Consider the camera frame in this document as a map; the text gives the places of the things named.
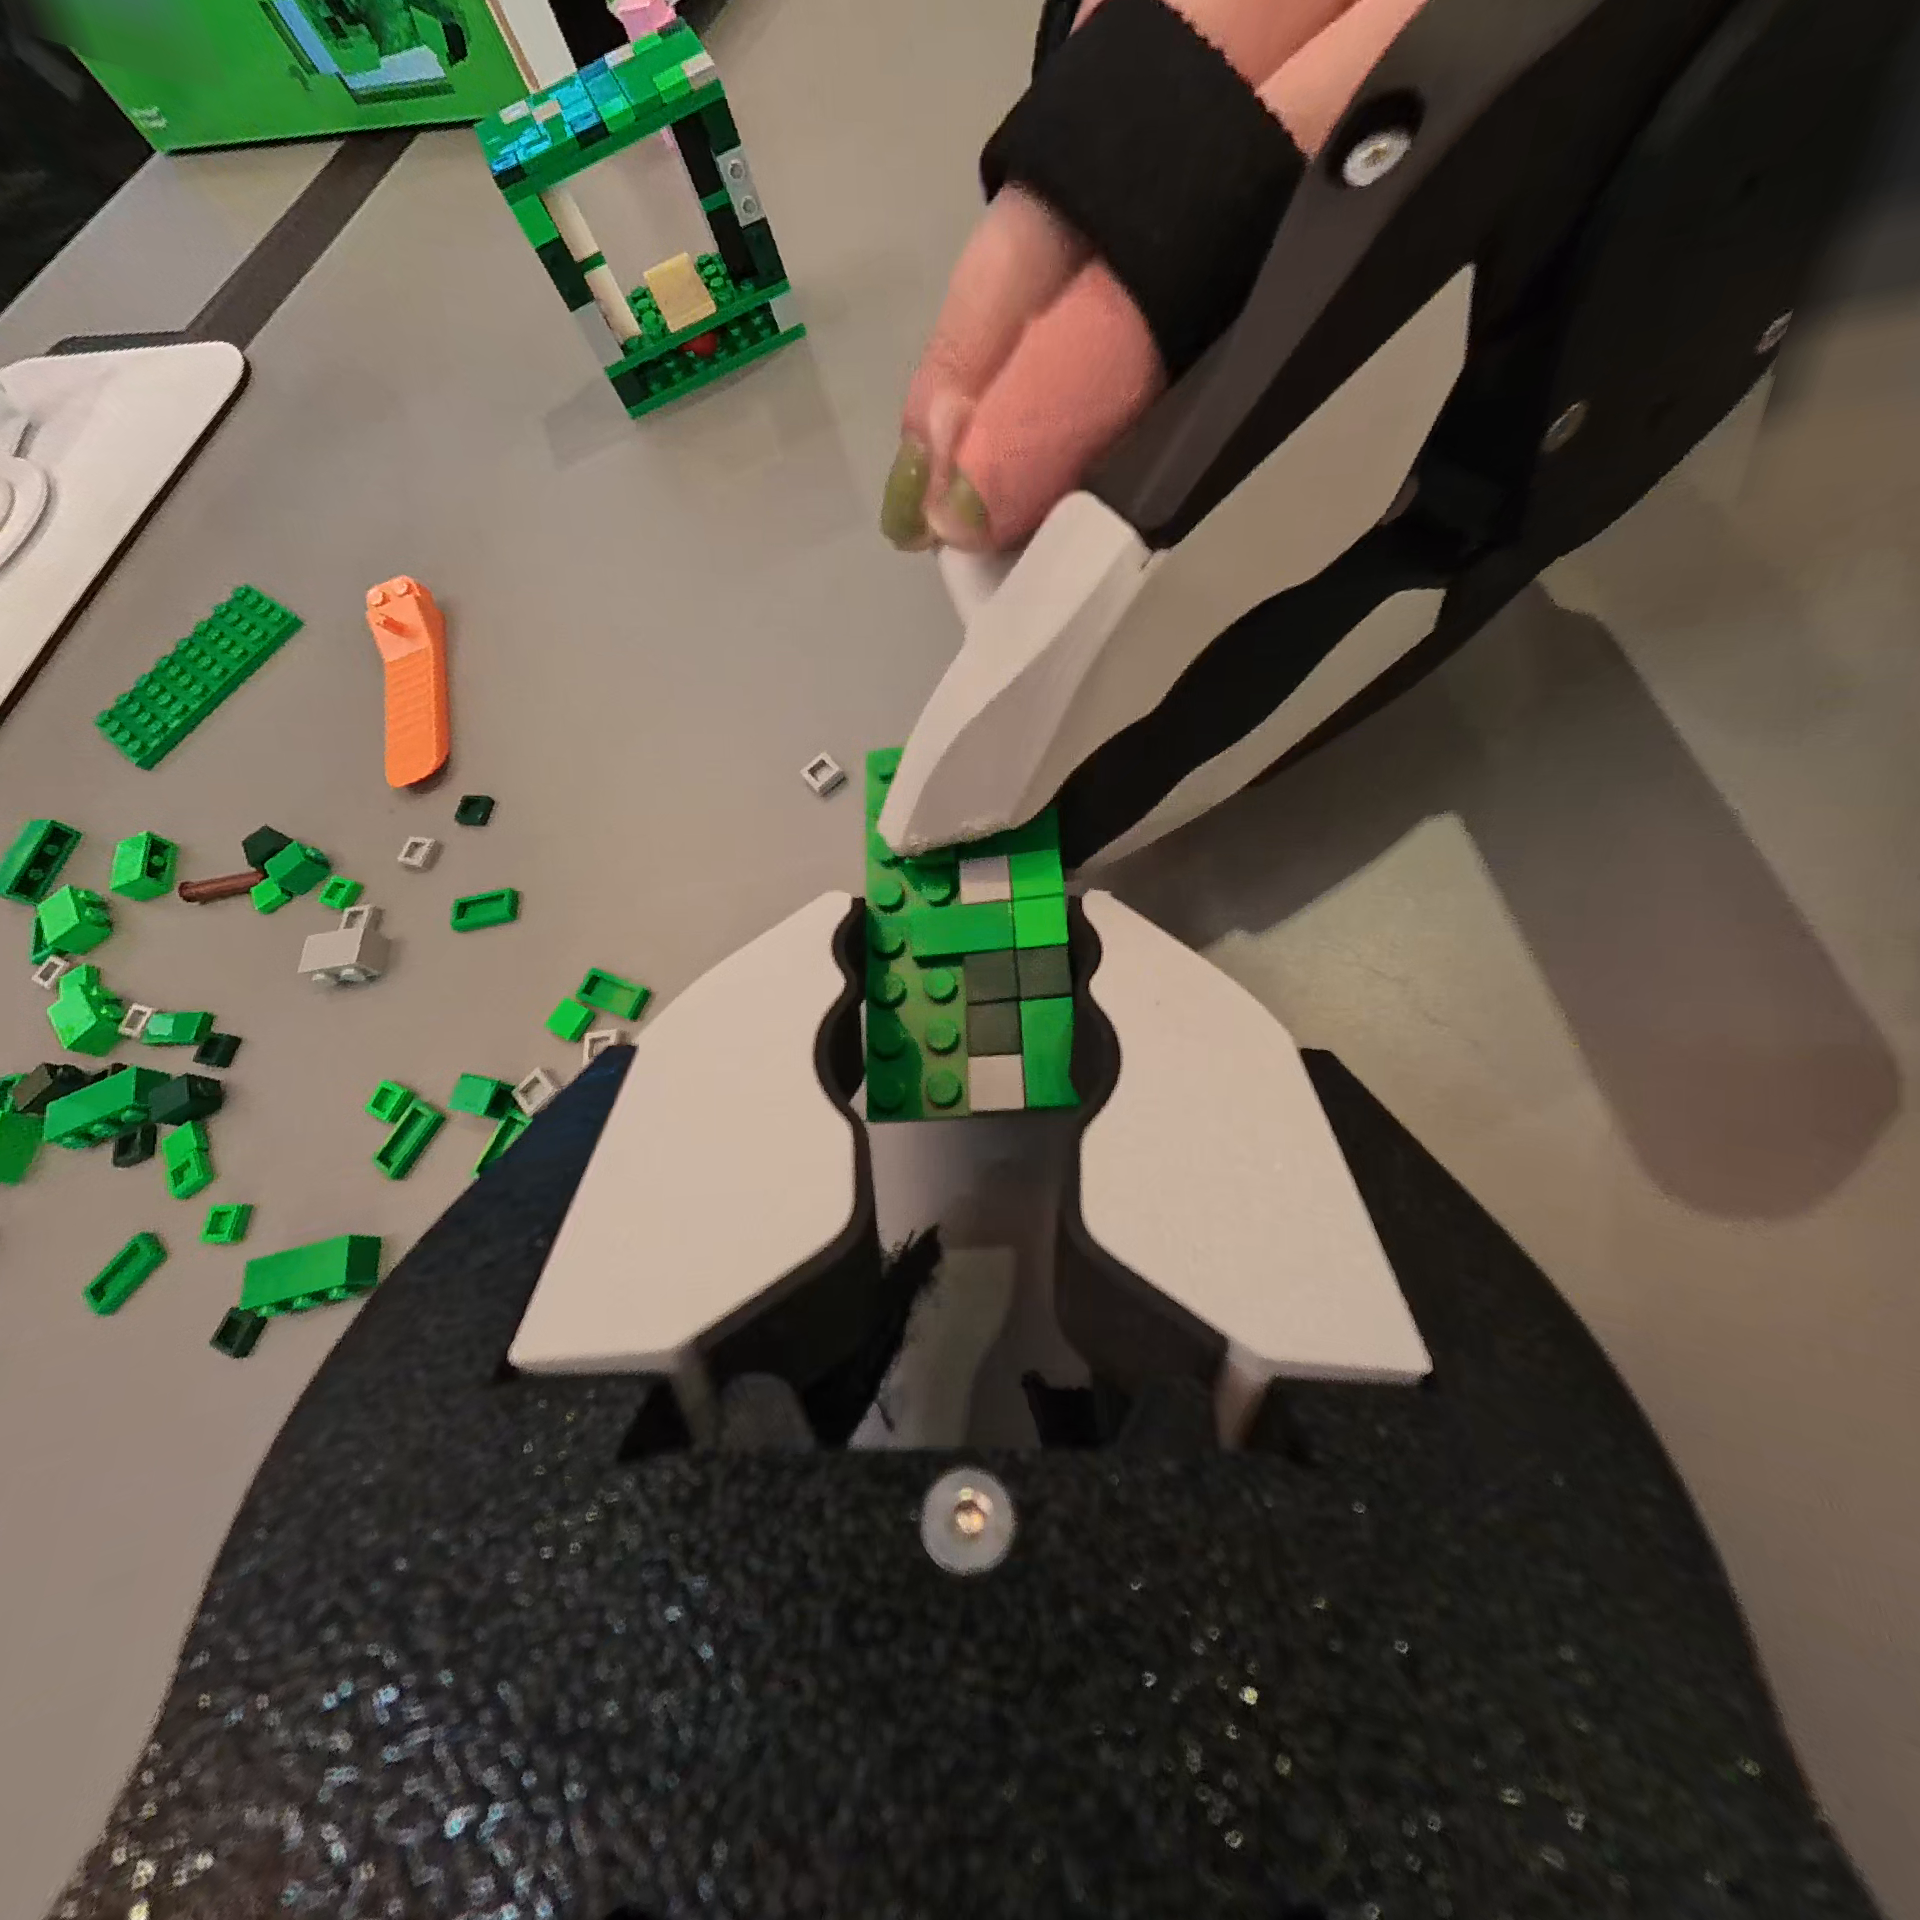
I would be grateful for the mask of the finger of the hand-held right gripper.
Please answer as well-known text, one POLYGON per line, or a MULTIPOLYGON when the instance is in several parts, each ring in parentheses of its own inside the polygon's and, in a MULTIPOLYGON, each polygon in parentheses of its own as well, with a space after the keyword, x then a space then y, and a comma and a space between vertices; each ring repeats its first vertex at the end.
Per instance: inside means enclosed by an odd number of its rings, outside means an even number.
POLYGON ((1098 874, 1211 814, 1346 727, 1440 625, 1451 531, 1406 488, 1309 580, 1239 606, 1244 580, 1167 566, 1122 617, 1074 708, 1064 864, 1098 874))
POLYGON ((1026 823, 1239 616, 1372 532, 1464 367, 1475 282, 1455 273, 1182 542, 1149 550, 1068 495, 966 612, 887 787, 884 844, 918 855, 1026 823))

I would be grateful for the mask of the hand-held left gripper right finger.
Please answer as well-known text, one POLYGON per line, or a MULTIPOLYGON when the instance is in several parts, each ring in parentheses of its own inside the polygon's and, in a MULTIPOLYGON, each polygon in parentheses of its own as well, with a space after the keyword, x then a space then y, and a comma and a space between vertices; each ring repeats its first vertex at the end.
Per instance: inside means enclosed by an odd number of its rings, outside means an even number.
POLYGON ((1108 891, 1071 926, 1064 1338, 1094 1382, 1191 1382, 1242 1443, 1276 1382, 1418 1385, 1434 1359, 1295 1040, 1108 891))

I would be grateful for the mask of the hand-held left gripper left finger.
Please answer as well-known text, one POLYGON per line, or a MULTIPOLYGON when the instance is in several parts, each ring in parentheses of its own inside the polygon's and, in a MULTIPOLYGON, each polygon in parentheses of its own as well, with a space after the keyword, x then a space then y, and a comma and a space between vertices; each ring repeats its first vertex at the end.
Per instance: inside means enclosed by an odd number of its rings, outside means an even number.
POLYGON ((864 943, 864 908, 824 891, 648 1020, 512 1338, 516 1375, 648 1376, 706 1434, 731 1382, 808 1400, 864 1354, 864 943))

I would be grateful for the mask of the green lego plate assembly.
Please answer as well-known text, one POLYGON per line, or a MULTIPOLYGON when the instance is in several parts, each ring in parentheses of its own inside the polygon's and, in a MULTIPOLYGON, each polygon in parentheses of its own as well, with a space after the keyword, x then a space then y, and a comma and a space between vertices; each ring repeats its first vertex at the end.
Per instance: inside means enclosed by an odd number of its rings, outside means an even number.
POLYGON ((1052 809, 972 848, 880 838, 901 751, 864 761, 866 1112, 957 1121, 1077 1107, 1064 866, 1052 809))

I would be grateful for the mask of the light grey lego brick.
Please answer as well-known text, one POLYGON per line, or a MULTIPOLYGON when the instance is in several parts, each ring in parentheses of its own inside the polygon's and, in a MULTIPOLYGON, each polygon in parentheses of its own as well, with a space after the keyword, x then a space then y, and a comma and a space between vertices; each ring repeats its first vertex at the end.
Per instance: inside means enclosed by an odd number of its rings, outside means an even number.
POLYGON ((376 903, 350 905, 335 928, 304 939, 296 971, 319 985, 367 985, 388 971, 394 939, 376 903))

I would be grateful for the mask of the orange lego brick separator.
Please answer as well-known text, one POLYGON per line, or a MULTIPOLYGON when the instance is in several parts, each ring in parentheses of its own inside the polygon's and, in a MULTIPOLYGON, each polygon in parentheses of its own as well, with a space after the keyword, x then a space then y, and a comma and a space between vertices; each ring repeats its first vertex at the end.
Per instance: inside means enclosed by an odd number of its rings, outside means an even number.
POLYGON ((432 590, 400 574, 367 588, 367 628, 381 664, 384 776, 418 787, 450 754, 446 619, 432 590))

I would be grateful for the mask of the pile of green lego pieces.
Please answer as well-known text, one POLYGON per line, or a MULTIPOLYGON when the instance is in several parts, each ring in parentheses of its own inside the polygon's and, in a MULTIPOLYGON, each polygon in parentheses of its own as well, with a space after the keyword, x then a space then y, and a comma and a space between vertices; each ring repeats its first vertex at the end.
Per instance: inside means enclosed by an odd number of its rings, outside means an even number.
MULTIPOLYGON (((20 1184, 43 1150, 107 1147, 115 1168, 159 1167, 162 1187, 178 1202, 199 1200, 218 1179, 211 1122, 223 1112, 228 1070, 243 1040, 218 1026, 211 1011, 159 1009, 111 992, 92 955, 111 938, 111 905, 95 889, 61 882, 83 830, 52 816, 30 816, 5 846, 5 903, 32 911, 32 985, 47 996, 46 1017, 61 1059, 5 1073, 5 1187, 20 1184), (123 1046, 186 1050, 189 1065, 165 1070, 115 1060, 123 1046)), ((123 838, 111 851, 107 895, 128 903, 176 891, 178 844, 157 833, 123 838)), ((299 899, 315 899, 335 928, 350 905, 367 903, 360 881, 270 826, 244 838, 244 870, 268 878, 247 899, 270 915, 299 899)), ((518 919, 512 888, 458 896, 450 930, 502 928, 518 919)), ((544 1031, 578 1042, 582 1065, 624 1048, 652 992, 636 978, 590 967, 557 1001, 544 1031)), ((522 1080, 461 1073, 444 1104, 405 1084, 381 1082, 365 1114, 384 1127, 374 1170, 406 1179, 452 1114, 485 1121, 486 1147, 474 1167, 483 1177, 525 1134, 557 1095, 560 1082, 534 1070, 522 1080)), ((118 1314, 167 1264, 168 1247, 152 1231, 131 1235, 85 1283, 83 1304, 93 1318, 118 1314)), ((381 1238, 339 1235, 314 1239, 247 1263, 236 1304, 211 1338, 226 1359, 248 1359, 268 1324, 348 1305, 379 1283, 381 1238)))

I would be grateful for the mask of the large green lego plate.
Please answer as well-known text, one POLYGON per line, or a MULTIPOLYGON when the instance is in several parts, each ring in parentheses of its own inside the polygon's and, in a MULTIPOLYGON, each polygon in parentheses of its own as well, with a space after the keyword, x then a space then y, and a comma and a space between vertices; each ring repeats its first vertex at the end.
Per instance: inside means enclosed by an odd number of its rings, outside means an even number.
POLYGON ((93 727, 139 771, 155 768, 301 632, 299 612, 243 583, 182 636, 93 727))

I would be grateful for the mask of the green lego set box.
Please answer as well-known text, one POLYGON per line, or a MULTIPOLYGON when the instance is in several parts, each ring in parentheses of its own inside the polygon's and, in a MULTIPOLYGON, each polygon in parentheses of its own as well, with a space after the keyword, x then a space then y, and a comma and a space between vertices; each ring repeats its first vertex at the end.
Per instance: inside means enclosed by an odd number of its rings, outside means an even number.
POLYGON ((40 31, 157 154, 466 128, 563 56, 546 6, 59 3, 40 31))

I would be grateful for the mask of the person's right hand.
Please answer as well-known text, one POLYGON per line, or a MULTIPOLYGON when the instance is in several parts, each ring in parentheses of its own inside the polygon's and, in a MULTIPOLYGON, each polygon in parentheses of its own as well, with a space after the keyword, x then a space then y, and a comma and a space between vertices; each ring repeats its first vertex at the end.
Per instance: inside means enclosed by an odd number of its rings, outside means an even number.
POLYGON ((1309 161, 1421 10, 1044 6, 902 399, 887 542, 1030 538, 1236 320, 1309 161))

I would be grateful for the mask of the white rounded board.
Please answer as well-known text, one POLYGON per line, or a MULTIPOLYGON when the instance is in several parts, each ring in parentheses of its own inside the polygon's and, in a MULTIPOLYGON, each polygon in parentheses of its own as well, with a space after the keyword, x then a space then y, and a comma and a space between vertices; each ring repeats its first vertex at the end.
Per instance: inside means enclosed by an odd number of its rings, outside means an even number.
POLYGON ((66 343, 3 371, 3 708, 226 419, 236 343, 66 343))

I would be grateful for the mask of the green lego frame structure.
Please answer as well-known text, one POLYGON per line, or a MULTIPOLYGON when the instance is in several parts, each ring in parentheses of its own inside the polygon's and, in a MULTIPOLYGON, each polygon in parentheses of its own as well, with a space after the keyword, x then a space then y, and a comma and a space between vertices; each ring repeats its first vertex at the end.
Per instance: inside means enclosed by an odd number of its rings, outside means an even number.
POLYGON ((659 26, 483 119, 499 198, 624 414, 642 419, 804 338, 731 102, 700 35, 659 26), (706 230, 626 287, 592 235, 578 183, 666 144, 706 230))

